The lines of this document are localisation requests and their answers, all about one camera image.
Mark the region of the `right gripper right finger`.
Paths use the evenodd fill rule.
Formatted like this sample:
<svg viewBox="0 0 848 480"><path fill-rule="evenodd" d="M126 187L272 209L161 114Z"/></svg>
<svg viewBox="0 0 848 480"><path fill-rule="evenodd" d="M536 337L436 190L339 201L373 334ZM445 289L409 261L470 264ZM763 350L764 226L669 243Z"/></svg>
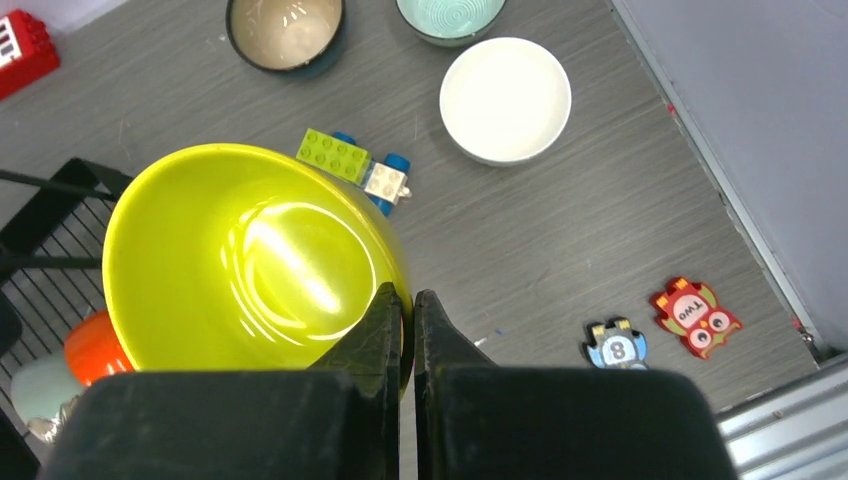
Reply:
<svg viewBox="0 0 848 480"><path fill-rule="evenodd" d="M508 367L414 303L422 479L733 479L705 397L664 370Z"/></svg>

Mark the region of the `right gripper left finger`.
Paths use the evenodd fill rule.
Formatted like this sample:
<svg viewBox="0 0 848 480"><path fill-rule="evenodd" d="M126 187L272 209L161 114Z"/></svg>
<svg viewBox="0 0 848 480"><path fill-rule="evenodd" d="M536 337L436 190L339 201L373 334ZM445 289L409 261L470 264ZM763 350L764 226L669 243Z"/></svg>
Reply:
<svg viewBox="0 0 848 480"><path fill-rule="evenodd" d="M94 383L44 479L395 479L402 305L381 285L303 370L142 372Z"/></svg>

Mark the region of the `yellow green bowl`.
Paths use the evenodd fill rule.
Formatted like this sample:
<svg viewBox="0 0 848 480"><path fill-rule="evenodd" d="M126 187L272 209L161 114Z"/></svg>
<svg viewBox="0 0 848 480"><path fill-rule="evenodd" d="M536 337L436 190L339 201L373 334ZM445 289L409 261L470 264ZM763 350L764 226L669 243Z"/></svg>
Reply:
<svg viewBox="0 0 848 480"><path fill-rule="evenodd" d="M212 143L144 169L109 219L107 310L138 372L305 368L383 284L412 326L402 245L356 187L284 154Z"/></svg>

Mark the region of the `white ribbed bowl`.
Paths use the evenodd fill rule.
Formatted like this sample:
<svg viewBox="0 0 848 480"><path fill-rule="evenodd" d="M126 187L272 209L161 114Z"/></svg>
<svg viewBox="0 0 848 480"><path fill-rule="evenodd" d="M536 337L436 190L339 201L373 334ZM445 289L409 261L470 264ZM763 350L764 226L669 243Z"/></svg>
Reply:
<svg viewBox="0 0 848 480"><path fill-rule="evenodd" d="M517 166L542 156L571 116L573 90L557 57L518 37L485 40L446 71L439 114L453 143L475 161Z"/></svg>

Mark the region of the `pale green ringed bowl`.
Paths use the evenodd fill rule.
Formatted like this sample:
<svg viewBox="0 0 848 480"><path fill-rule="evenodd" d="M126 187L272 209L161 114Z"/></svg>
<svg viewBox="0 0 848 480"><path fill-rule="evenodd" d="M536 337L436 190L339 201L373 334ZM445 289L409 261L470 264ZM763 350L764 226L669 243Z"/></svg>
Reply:
<svg viewBox="0 0 848 480"><path fill-rule="evenodd" d="M506 0L397 0L395 6L416 35L441 47L461 47L487 33Z"/></svg>

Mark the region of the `blue owl number tile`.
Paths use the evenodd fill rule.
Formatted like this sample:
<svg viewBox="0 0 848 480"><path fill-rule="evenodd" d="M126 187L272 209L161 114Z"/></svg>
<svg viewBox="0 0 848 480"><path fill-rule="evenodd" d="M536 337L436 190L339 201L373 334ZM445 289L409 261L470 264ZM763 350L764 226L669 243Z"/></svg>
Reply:
<svg viewBox="0 0 848 480"><path fill-rule="evenodd" d="M590 365L601 369L647 370L648 344L629 319L615 317L585 328L582 352Z"/></svg>

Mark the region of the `toy brick car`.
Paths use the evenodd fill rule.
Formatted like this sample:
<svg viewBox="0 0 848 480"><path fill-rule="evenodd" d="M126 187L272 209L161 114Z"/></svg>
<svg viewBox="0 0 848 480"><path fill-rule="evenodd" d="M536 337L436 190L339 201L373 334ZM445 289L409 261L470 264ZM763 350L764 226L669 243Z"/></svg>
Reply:
<svg viewBox="0 0 848 480"><path fill-rule="evenodd" d="M359 188L383 213L389 216L401 199L412 196L408 186L411 164L389 153L376 160L356 140L342 132L326 134L308 128L296 159Z"/></svg>

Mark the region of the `orange bowl lower shelf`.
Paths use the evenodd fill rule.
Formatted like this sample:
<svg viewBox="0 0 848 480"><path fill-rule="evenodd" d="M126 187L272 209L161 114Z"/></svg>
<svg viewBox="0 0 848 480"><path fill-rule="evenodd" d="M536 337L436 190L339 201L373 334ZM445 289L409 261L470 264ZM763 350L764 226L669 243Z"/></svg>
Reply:
<svg viewBox="0 0 848 480"><path fill-rule="evenodd" d="M71 330L64 355L72 375L85 387L106 376L135 371L107 310L88 316Z"/></svg>

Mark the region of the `floral pale green bowl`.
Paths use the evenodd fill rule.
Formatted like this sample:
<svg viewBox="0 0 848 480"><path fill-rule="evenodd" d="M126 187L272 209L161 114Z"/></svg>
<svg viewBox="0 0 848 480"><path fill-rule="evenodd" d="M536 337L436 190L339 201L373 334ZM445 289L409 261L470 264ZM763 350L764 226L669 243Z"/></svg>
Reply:
<svg viewBox="0 0 848 480"><path fill-rule="evenodd" d="M54 353L33 360L12 376L11 401L27 430L52 445L84 390L64 354Z"/></svg>

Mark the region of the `red toy brick block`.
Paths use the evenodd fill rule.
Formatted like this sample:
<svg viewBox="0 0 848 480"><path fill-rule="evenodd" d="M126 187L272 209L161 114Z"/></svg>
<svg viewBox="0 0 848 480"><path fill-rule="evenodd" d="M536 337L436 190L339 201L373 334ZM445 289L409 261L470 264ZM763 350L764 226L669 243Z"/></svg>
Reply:
<svg viewBox="0 0 848 480"><path fill-rule="evenodd" d="M1 99L57 70L59 53L47 26L15 9L1 18Z"/></svg>

